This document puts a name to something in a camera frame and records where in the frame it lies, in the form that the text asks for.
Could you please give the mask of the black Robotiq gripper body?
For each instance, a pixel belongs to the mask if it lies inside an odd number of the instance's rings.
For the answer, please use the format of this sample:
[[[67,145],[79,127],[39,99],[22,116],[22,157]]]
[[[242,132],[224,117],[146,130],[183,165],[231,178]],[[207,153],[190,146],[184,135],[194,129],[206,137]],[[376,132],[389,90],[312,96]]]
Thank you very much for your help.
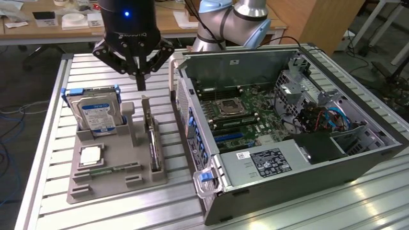
[[[147,56],[160,43],[156,5],[152,0],[100,0],[104,40],[123,56]]]

